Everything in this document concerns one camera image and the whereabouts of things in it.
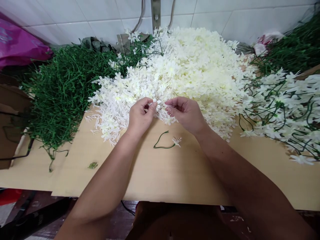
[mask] single flower stem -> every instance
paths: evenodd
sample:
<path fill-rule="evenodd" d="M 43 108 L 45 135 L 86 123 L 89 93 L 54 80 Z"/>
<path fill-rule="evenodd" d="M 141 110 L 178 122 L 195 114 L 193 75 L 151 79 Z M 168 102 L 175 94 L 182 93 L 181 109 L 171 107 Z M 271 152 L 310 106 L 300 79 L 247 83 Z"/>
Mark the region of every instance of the single flower stem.
<path fill-rule="evenodd" d="M 164 148 L 164 149 L 169 149 L 169 148 L 172 148 L 172 147 L 174 147 L 176 144 L 174 143 L 171 147 L 156 147 L 156 145 L 158 144 L 158 142 L 160 141 L 160 138 L 161 138 L 161 136 L 163 135 L 163 134 L 165 134 L 165 133 L 168 133 L 169 131 L 166 131 L 166 132 L 164 132 L 164 133 L 162 133 L 161 135 L 160 135 L 160 137 L 159 137 L 159 139 L 158 139 L 158 141 L 156 142 L 156 144 L 153 146 L 153 148 Z"/>

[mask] person's right hand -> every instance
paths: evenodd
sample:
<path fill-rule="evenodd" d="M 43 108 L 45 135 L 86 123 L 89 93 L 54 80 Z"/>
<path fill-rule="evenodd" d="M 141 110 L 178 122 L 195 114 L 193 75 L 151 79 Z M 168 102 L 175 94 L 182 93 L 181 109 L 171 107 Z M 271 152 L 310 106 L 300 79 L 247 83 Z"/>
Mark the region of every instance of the person's right hand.
<path fill-rule="evenodd" d="M 175 117 L 182 126 L 193 135 L 204 131 L 210 131 L 210 127 L 204 120 L 199 105 L 196 101 L 185 97 L 176 97 L 165 102 L 168 114 Z"/>

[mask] person's left hand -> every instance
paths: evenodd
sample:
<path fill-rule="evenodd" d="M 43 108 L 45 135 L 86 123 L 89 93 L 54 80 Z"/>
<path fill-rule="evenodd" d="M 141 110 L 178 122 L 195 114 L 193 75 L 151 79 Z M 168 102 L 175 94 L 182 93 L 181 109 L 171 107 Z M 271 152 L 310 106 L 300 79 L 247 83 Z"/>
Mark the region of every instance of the person's left hand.
<path fill-rule="evenodd" d="M 151 98 L 142 98 L 137 101 L 130 109 L 129 126 L 126 131 L 132 137 L 141 138 L 149 128 L 153 114 L 156 111 L 157 102 L 152 103 Z"/>

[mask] wooden table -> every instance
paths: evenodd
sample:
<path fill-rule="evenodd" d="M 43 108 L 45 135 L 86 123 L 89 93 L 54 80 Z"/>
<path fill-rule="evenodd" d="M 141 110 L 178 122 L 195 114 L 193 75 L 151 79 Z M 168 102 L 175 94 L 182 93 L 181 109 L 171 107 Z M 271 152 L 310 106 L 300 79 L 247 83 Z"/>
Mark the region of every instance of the wooden table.
<path fill-rule="evenodd" d="M 69 155 L 56 173 L 52 195 L 79 196 L 111 152 L 112 147 L 103 142 L 101 133 L 93 135 L 92 129 L 94 120 L 83 119 Z M 154 149 L 160 134 L 167 130 L 159 146 L 170 146 L 172 137 L 182 137 L 181 148 Z M 236 128 L 233 132 L 233 149 L 267 175 L 295 209 L 320 211 L 320 164 L 292 162 L 281 143 L 265 137 L 241 138 L 240 131 Z M 88 169 L 92 162 L 98 162 L 96 169 Z M 154 119 L 137 149 L 124 199 L 231 205 L 196 139 L 180 124 L 166 126 L 158 119 Z"/>

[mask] plastic bag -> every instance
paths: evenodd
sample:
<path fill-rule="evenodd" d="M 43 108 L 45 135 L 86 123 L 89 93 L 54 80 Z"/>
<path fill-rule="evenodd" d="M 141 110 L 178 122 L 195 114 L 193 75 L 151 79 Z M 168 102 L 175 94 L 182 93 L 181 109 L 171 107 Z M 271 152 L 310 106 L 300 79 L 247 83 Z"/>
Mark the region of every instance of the plastic bag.
<path fill-rule="evenodd" d="M 268 53 L 267 45 L 271 43 L 275 43 L 280 41 L 283 37 L 285 37 L 280 32 L 272 32 L 262 35 L 257 43 L 253 46 L 253 49 L 257 56 L 264 56 Z"/>
<path fill-rule="evenodd" d="M 0 19 L 0 70 L 5 66 L 28 65 L 50 57 L 48 46 L 23 29 Z"/>

